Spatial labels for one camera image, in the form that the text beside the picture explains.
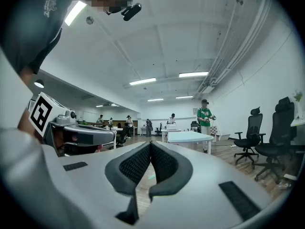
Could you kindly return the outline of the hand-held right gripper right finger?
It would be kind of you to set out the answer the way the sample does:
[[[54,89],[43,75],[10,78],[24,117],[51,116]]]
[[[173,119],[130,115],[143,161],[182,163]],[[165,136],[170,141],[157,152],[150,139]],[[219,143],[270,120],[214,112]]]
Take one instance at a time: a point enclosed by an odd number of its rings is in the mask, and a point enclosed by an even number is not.
[[[185,156],[193,175],[175,195],[154,197],[142,216],[142,229],[261,229],[274,219],[287,199],[284,192],[272,200],[250,177],[213,155],[182,146],[164,146]],[[243,221],[219,184],[234,182],[260,209]]]

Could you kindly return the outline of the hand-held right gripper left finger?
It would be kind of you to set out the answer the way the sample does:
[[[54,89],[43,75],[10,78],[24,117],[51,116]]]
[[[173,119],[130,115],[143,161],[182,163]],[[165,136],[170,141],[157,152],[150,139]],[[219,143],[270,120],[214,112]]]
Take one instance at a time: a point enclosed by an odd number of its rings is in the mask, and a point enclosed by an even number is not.
[[[149,143],[137,143],[99,154],[58,157],[42,146],[41,221],[56,229],[153,229],[139,217],[136,184],[120,172],[120,163]]]

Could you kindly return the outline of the person's left forearm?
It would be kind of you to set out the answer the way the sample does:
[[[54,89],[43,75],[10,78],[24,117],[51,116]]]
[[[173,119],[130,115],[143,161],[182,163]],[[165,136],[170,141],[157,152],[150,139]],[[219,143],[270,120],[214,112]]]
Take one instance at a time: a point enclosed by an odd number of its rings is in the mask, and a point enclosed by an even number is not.
[[[41,135],[36,131],[36,129],[34,128],[34,126],[30,123],[29,121],[29,116],[30,113],[28,111],[28,109],[26,108],[23,112],[23,115],[20,119],[20,122],[18,124],[18,129],[35,137],[40,144],[43,143],[42,137]]]

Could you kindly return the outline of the white ceiling pipes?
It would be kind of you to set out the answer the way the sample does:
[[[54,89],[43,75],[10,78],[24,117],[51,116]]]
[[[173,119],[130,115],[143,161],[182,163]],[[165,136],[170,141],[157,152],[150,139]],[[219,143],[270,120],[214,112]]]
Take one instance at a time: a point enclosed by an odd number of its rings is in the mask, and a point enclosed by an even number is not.
[[[213,61],[210,72],[194,97],[209,93],[246,55],[260,32],[269,13],[271,0],[255,0],[250,10],[245,12],[232,31],[227,31],[223,44]]]

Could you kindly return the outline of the light blue top table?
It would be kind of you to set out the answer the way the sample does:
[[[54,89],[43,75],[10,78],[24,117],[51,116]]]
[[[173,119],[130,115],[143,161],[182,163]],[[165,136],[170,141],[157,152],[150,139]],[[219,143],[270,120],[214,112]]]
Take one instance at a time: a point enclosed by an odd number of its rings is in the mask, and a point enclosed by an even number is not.
[[[207,154],[210,155],[213,139],[214,138],[211,135],[201,134],[194,131],[169,132],[167,142],[172,144],[205,142],[208,145]]]

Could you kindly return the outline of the person's black t-shirt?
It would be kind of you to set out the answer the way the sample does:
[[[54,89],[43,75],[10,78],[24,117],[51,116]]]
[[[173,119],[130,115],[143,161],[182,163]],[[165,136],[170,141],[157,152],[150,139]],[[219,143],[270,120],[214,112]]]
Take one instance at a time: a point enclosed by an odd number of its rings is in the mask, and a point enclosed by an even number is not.
[[[61,26],[73,0],[19,0],[9,14],[0,45],[17,74],[37,74],[61,37]]]

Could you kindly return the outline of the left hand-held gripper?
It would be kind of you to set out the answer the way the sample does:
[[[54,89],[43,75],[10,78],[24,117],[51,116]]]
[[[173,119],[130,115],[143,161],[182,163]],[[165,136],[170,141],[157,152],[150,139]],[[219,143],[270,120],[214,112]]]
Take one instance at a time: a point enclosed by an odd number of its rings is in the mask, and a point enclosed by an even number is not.
[[[44,145],[55,149],[58,156],[94,153],[111,143],[115,133],[98,127],[77,125],[76,113],[41,92],[30,111],[29,121]]]

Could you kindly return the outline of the green plant in white vase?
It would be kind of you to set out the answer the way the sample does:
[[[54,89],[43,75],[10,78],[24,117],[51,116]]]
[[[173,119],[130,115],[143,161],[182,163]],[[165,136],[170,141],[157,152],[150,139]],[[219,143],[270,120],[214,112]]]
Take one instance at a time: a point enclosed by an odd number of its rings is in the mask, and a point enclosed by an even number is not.
[[[301,120],[304,118],[304,114],[303,114],[303,109],[301,106],[301,100],[303,98],[303,93],[299,90],[295,90],[295,93],[293,95],[293,98],[296,102],[296,107],[297,107],[297,114],[296,114],[296,119]]]

